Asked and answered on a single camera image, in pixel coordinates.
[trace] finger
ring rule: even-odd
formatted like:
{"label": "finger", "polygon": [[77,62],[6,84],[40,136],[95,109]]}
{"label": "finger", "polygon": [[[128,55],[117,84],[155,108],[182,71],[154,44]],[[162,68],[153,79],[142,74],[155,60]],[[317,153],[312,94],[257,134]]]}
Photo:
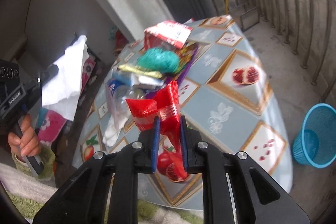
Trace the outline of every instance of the finger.
{"label": "finger", "polygon": [[33,156],[38,155],[40,152],[41,152],[41,145],[38,145],[28,154],[28,156],[33,157]]}
{"label": "finger", "polygon": [[31,122],[32,122],[31,116],[29,114],[26,114],[21,122],[21,131],[25,132],[30,127]]}
{"label": "finger", "polygon": [[38,145],[39,140],[37,139],[37,137],[32,138],[31,141],[21,150],[21,156],[24,157],[30,154]]}
{"label": "finger", "polygon": [[24,131],[23,136],[21,138],[21,144],[20,144],[21,149],[23,149],[34,137],[36,137],[36,134],[32,127],[29,127],[26,131]]}
{"label": "finger", "polygon": [[13,132],[10,132],[8,134],[7,141],[10,147],[19,145],[21,143],[21,139],[18,136],[16,136]]}

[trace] yellow wrapper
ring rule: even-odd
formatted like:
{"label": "yellow wrapper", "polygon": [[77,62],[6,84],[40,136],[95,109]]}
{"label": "yellow wrapper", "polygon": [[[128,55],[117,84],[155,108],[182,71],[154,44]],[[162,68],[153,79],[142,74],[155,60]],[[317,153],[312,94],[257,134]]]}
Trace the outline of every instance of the yellow wrapper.
{"label": "yellow wrapper", "polygon": [[141,68],[139,66],[132,66],[132,65],[129,65],[129,64],[119,65],[118,69],[122,70],[122,71],[133,72],[133,73],[138,74],[138,75],[144,75],[144,76],[157,78],[157,79],[160,79],[160,78],[163,77],[163,75],[159,71],[146,71],[144,68]]}

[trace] red and white box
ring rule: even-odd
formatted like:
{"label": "red and white box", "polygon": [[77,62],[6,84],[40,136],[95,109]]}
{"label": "red and white box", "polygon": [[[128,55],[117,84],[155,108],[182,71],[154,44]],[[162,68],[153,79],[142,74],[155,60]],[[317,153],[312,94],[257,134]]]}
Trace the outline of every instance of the red and white box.
{"label": "red and white box", "polygon": [[165,47],[166,43],[182,48],[192,31],[191,27],[166,20],[145,30],[144,49]]}

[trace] silver screw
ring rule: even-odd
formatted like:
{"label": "silver screw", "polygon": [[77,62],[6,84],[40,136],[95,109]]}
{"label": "silver screw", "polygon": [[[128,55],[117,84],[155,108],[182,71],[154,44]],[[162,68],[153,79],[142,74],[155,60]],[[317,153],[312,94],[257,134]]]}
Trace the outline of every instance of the silver screw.
{"label": "silver screw", "polygon": [[93,154],[93,157],[96,159],[96,160],[100,160],[102,157],[103,157],[104,153],[101,152],[101,151],[98,151],[98,152],[95,152]]}
{"label": "silver screw", "polygon": [[204,149],[204,148],[207,148],[207,147],[208,147],[208,144],[207,144],[206,142],[199,142],[199,143],[197,144],[197,146],[198,146],[199,148]]}
{"label": "silver screw", "polygon": [[247,159],[247,154],[243,151],[238,152],[237,154],[238,158],[242,159],[242,160],[246,160]]}
{"label": "silver screw", "polygon": [[139,149],[139,148],[142,147],[142,143],[140,143],[140,142],[134,142],[134,143],[132,144],[132,147],[135,148],[135,149]]}

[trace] basket rim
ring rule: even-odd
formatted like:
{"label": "basket rim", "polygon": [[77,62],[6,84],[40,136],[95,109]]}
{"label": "basket rim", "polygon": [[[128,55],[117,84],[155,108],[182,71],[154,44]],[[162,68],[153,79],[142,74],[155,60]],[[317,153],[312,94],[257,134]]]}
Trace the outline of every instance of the basket rim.
{"label": "basket rim", "polygon": [[306,149],[306,146],[305,146],[304,133],[305,133],[305,127],[306,127],[308,117],[310,116],[310,114],[313,112],[314,109],[322,107],[322,106],[331,109],[335,113],[335,116],[336,116],[336,110],[331,105],[328,105],[328,104],[325,104],[325,103],[316,104],[316,105],[312,106],[311,109],[306,114],[306,116],[304,118],[304,121],[303,121],[303,124],[302,124],[302,128],[301,128],[301,143],[302,143],[302,149],[303,149],[304,156],[306,157],[308,162],[316,168],[327,167],[328,165],[330,165],[336,159],[336,153],[335,153],[335,155],[333,156],[333,158],[329,162],[327,162],[325,164],[317,164],[317,163],[313,162],[312,159],[308,156],[307,149]]}

